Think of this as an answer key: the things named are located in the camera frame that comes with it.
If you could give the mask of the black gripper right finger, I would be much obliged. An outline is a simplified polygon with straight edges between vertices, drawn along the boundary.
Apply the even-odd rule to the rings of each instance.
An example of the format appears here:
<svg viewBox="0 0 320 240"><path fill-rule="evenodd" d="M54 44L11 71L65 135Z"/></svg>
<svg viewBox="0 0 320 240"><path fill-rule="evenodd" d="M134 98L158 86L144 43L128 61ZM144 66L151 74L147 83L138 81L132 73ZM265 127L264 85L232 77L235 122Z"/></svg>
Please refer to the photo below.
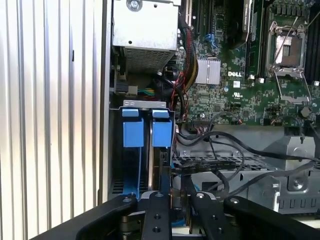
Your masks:
<svg viewBox="0 0 320 240"><path fill-rule="evenodd" d="M183 190L208 240L318 240L320 231L240 196L222 203L197 192L190 176Z"/></svg>

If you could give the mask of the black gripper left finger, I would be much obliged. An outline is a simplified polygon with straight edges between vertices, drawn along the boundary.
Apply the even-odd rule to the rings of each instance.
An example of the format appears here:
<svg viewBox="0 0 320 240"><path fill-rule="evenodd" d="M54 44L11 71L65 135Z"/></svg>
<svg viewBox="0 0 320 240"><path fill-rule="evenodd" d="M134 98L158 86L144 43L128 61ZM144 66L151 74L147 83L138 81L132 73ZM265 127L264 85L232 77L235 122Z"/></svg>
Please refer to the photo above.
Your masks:
<svg viewBox="0 0 320 240"><path fill-rule="evenodd" d="M159 190L140 192L144 172L123 172L123 194L112 198L85 217L78 240L172 239L170 177L162 173Z"/></svg>

